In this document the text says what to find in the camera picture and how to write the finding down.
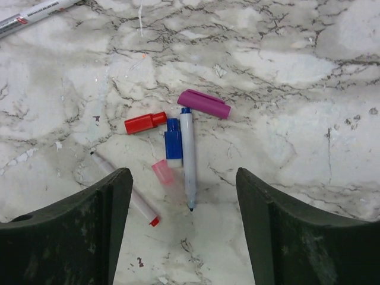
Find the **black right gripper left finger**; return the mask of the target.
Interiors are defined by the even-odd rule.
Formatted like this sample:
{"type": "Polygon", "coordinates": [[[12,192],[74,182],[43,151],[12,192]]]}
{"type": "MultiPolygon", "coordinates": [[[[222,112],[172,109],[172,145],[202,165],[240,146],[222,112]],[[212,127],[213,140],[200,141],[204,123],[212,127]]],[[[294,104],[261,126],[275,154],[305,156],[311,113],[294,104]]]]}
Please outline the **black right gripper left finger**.
{"type": "Polygon", "coordinates": [[[130,170],[120,168],[1,223],[1,284],[112,284],[132,186],[130,170]]]}

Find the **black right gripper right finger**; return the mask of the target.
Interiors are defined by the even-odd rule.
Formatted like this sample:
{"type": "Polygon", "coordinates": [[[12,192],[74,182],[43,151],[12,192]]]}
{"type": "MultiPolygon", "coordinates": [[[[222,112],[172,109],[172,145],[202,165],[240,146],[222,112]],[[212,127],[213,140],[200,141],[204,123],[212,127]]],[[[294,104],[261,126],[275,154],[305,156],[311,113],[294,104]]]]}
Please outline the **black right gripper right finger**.
{"type": "Polygon", "coordinates": [[[239,168],[236,190],[256,284],[378,284],[379,222],[340,216],[239,168]]]}

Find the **white pen red end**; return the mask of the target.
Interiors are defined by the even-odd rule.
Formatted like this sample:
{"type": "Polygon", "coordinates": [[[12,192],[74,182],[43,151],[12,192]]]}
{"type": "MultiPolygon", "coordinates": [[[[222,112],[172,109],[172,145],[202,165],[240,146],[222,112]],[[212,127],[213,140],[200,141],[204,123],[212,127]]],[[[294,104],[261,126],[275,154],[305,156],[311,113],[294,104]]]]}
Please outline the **white pen red end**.
{"type": "MultiPolygon", "coordinates": [[[[97,163],[100,169],[107,174],[111,174],[116,167],[95,151],[90,151],[91,158],[97,163]]],[[[153,210],[153,207],[143,198],[143,196],[134,188],[131,193],[132,206],[137,209],[148,221],[149,225],[156,227],[160,223],[159,215],[153,210]]]]}

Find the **pink translucent highlighter cap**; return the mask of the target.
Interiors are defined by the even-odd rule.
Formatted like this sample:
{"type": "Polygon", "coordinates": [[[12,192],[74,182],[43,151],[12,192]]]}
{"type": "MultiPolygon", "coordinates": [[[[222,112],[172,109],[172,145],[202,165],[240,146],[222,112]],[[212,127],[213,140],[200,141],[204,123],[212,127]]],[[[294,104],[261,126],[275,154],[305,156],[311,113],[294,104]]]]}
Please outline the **pink translucent highlighter cap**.
{"type": "Polygon", "coordinates": [[[168,186],[174,183],[174,175],[166,160],[160,160],[151,166],[156,177],[162,185],[168,186]]]}

